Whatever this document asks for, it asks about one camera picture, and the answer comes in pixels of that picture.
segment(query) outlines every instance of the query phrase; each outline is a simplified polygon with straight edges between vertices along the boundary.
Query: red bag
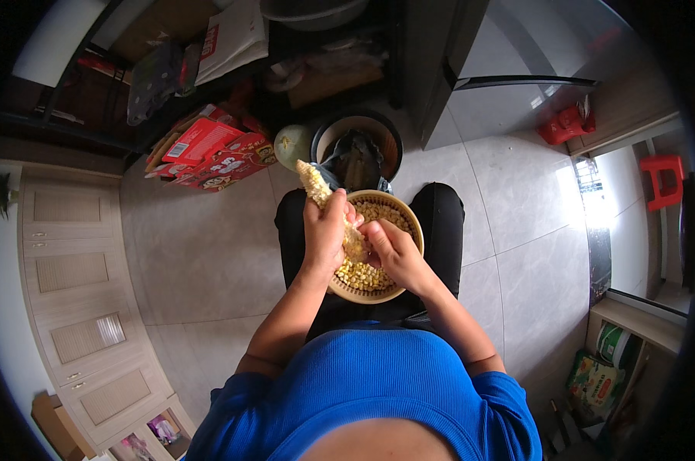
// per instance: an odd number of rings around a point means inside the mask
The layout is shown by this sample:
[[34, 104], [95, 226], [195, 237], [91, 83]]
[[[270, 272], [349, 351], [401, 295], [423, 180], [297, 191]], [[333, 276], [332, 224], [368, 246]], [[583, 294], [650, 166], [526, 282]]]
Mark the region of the red bag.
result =
[[588, 119], [583, 121], [577, 106], [570, 106], [548, 123], [537, 128], [537, 133], [542, 136], [547, 144], [557, 145], [564, 143], [574, 136], [596, 131], [596, 119], [593, 111], [589, 112]]

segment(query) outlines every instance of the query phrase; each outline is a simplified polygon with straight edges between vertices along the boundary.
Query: corn cob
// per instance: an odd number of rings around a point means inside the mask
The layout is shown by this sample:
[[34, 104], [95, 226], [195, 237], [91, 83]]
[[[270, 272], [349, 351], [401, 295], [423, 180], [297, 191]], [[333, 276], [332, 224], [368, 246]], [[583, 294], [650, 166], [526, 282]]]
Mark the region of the corn cob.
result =
[[[332, 195], [332, 190], [324, 182], [324, 178], [319, 171], [306, 163], [305, 161], [297, 160], [297, 173], [306, 189], [306, 195], [319, 205], [320, 209], [324, 209]], [[358, 231], [354, 223], [348, 221], [343, 215], [345, 225], [345, 235], [343, 239], [343, 250], [345, 257], [354, 263], [365, 262], [368, 256], [368, 248], [365, 242], [365, 237]]]

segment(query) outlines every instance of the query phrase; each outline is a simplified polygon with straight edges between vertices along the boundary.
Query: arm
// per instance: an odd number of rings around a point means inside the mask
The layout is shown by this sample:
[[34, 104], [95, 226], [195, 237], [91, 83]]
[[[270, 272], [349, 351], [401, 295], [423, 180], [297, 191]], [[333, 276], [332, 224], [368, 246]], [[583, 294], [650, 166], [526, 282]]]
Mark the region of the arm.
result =
[[343, 189], [331, 195], [323, 211], [307, 198], [304, 262], [286, 294], [255, 331], [235, 373], [252, 371], [275, 378], [304, 345], [332, 274], [343, 263], [343, 213], [351, 222], [362, 222]]
[[384, 271], [422, 300], [435, 329], [457, 351], [471, 377], [486, 371], [506, 373], [488, 335], [432, 271], [409, 234], [385, 219], [365, 224], [361, 232], [371, 241]]

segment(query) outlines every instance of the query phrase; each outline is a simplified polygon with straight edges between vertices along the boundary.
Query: blue shirt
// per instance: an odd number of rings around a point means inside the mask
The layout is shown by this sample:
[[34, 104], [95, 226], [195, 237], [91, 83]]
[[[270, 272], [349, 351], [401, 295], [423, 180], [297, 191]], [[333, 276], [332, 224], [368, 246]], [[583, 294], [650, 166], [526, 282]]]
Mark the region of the blue shirt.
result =
[[371, 418], [435, 429], [461, 459], [541, 459], [525, 391], [499, 372], [470, 378], [442, 338], [423, 330], [333, 330], [307, 343], [276, 380], [233, 375], [186, 456], [298, 459], [330, 430]]

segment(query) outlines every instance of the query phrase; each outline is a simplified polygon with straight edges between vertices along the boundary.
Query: red plastic stool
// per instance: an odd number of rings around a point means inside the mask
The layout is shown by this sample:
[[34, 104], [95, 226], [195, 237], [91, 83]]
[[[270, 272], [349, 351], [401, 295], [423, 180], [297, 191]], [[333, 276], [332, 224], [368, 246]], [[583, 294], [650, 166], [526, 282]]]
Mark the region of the red plastic stool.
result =
[[[647, 209], [651, 212], [666, 207], [667, 205], [679, 204], [683, 197], [683, 163], [679, 156], [650, 156], [639, 160], [639, 169], [650, 172], [652, 189], [655, 191], [655, 199], [647, 202]], [[657, 172], [672, 171], [675, 174], [675, 185], [665, 186], [662, 182], [662, 189], [658, 188]]]

